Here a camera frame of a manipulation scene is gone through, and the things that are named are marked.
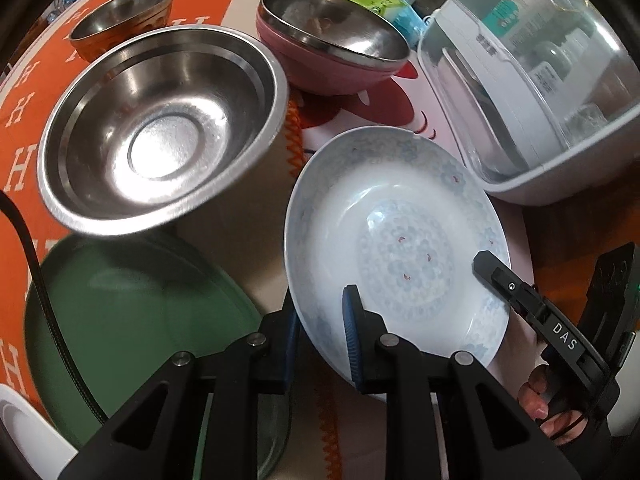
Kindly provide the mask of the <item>green round plate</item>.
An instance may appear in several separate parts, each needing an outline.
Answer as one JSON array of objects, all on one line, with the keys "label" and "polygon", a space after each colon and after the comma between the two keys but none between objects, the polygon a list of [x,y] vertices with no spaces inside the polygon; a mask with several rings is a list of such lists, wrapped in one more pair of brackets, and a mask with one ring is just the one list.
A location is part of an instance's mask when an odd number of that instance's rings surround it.
[{"label": "green round plate", "polygon": [[[183,240],[164,233],[57,242],[41,271],[70,355],[112,416],[174,353],[208,356],[258,329],[262,315],[244,290]],[[53,426],[79,450],[100,429],[48,330],[35,287],[24,333],[32,380]],[[268,477],[290,432],[286,396],[261,396],[257,474]]]}]

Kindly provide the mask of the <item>large stainless steel bowl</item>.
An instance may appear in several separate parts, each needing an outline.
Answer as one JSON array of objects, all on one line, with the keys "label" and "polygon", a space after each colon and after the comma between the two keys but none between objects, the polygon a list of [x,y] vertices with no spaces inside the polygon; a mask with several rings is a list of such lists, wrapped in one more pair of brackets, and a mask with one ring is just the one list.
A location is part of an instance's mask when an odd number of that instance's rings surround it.
[{"label": "large stainless steel bowl", "polygon": [[38,148],[40,197],[85,235],[162,226],[257,165],[287,107],[281,64],[245,32],[146,32],[97,58],[56,102]]}]

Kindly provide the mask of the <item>white paper plate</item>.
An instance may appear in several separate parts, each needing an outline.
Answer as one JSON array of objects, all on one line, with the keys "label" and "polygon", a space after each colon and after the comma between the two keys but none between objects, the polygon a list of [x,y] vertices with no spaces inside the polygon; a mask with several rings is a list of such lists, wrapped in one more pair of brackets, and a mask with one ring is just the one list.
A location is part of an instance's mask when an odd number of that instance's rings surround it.
[{"label": "white paper plate", "polygon": [[24,396],[1,385],[1,421],[26,464],[41,479],[57,479],[78,451]]}]

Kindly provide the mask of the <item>pink steel bowl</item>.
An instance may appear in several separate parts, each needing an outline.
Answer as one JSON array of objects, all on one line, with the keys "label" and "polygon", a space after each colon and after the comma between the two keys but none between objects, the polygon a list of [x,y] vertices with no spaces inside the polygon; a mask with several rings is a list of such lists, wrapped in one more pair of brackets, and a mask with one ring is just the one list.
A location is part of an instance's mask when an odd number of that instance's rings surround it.
[{"label": "pink steel bowl", "polygon": [[367,90],[411,52],[392,24],[350,0],[259,0],[256,30],[288,82],[319,96]]}]

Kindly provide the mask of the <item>white clear-lid storage box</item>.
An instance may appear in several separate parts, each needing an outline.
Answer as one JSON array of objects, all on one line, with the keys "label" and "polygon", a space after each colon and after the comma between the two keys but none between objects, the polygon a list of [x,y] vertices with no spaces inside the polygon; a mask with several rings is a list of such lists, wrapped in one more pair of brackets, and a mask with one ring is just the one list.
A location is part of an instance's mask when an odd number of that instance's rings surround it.
[{"label": "white clear-lid storage box", "polygon": [[639,156],[639,0],[446,0],[418,55],[499,200],[552,204]]}]

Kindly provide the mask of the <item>blue wet wipes pack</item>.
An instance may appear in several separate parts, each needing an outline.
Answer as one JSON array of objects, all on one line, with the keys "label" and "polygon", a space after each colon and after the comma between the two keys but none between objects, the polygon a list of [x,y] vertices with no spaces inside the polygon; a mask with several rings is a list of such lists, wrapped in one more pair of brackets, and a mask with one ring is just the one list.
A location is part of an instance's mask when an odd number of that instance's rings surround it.
[{"label": "blue wet wipes pack", "polygon": [[403,6],[392,19],[392,25],[405,38],[411,49],[418,46],[430,24],[431,17],[421,18],[412,6]]}]

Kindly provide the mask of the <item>orange H-pattern blanket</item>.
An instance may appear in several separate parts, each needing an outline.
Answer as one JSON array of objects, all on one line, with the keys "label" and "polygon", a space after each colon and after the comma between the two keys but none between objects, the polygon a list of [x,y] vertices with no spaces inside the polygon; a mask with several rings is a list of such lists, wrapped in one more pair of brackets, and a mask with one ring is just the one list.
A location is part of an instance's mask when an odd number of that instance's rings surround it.
[{"label": "orange H-pattern blanket", "polygon": [[278,310],[293,100],[259,0],[82,0],[1,87],[1,380],[84,443]]}]

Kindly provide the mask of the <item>small gold steel bowl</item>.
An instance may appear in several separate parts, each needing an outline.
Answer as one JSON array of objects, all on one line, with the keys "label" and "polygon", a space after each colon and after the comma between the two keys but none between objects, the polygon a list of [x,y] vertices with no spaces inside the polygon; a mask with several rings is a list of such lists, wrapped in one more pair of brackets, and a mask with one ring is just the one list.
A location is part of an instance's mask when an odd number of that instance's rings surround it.
[{"label": "small gold steel bowl", "polygon": [[108,50],[168,24],[174,0],[110,0],[85,16],[68,40],[91,63]]}]

